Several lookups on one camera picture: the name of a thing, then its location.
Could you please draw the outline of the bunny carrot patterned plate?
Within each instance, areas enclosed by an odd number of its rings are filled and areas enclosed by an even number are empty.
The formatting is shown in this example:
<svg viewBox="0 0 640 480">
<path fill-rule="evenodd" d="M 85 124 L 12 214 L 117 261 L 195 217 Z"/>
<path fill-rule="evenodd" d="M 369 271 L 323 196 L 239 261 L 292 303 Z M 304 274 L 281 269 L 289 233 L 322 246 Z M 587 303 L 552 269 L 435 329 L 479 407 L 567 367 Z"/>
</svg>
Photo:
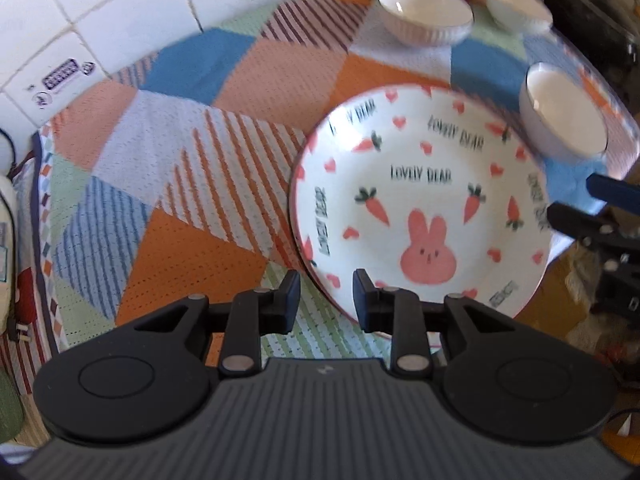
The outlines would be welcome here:
<svg viewBox="0 0 640 480">
<path fill-rule="evenodd" d="M 297 162 L 360 154 L 390 163 L 402 278 L 390 286 L 509 316 L 526 306 L 551 246 L 546 178 L 504 120 L 458 92 L 394 84 L 335 107 Z"/>
</svg>

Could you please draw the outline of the white ribbed bowl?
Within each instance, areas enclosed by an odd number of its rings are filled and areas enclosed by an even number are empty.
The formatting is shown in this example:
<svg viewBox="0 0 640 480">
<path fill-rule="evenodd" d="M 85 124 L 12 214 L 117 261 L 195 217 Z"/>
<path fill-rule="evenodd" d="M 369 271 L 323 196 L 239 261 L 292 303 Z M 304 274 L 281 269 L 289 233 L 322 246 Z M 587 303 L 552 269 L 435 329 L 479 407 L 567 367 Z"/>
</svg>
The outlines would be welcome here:
<svg viewBox="0 0 640 480">
<path fill-rule="evenodd" d="M 494 21 L 517 35 L 541 35 L 553 24 L 552 14 L 541 0 L 486 0 Z"/>
<path fill-rule="evenodd" d="M 608 129 L 602 112 L 559 67 L 530 66 L 518 102 L 528 140 L 542 156 L 578 164 L 604 155 Z"/>
<path fill-rule="evenodd" d="M 385 28 L 411 47 L 452 47 L 460 44 L 474 24 L 465 0 L 378 0 Z"/>
</svg>

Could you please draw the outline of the colourful patchwork table mat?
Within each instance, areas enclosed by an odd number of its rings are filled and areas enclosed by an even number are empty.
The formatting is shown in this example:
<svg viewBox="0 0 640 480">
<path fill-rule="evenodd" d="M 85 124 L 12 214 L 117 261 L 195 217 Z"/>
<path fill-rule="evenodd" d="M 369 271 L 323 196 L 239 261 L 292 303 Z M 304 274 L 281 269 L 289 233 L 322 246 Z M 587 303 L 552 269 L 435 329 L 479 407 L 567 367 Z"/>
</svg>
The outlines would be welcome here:
<svg viewBox="0 0 640 480">
<path fill-rule="evenodd" d="M 450 48 L 401 44 L 380 7 L 291 0 L 154 53 L 102 81 L 34 135 L 35 153 L 10 181 L 3 234 L 18 240 L 15 317 L 2 370 L 32 394 L 52 356 L 189 292 L 227 300 L 303 266 L 288 220 L 292 172 L 335 107 L 376 88 L 418 84 L 463 94 L 506 122 L 546 178 L 549 200 L 597 209 L 590 168 L 621 177 L 638 129 L 597 72 L 561 40 L 527 36 L 505 47 L 482 18 Z M 535 154 L 518 94 L 546 62 L 587 91 L 608 147 L 571 167 Z M 305 278 L 293 333 L 270 356 L 379 356 L 385 341 L 356 329 Z"/>
</svg>

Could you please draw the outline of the white sun plate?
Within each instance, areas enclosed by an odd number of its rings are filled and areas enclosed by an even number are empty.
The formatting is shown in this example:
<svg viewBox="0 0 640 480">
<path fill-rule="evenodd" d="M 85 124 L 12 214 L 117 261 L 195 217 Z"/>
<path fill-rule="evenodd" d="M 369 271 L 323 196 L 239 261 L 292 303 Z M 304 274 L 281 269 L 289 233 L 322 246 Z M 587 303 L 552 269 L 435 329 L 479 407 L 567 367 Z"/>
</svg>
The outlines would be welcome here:
<svg viewBox="0 0 640 480">
<path fill-rule="evenodd" d="M 352 322 L 352 272 L 378 287 L 400 285 L 400 208 L 386 198 L 390 163 L 369 157 L 303 158 L 292 172 L 288 220 L 303 268 L 322 295 Z"/>
</svg>

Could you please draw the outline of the black cooking pot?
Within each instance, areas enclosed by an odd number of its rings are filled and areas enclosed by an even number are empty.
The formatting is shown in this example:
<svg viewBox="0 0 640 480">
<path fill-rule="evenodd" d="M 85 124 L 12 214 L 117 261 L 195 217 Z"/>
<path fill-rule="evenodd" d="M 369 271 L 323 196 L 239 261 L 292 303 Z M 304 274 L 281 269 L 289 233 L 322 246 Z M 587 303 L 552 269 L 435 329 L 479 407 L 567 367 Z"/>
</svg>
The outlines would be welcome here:
<svg viewBox="0 0 640 480">
<path fill-rule="evenodd" d="M 616 86 L 639 66 L 639 32 L 614 0 L 544 0 L 553 27 Z"/>
</svg>

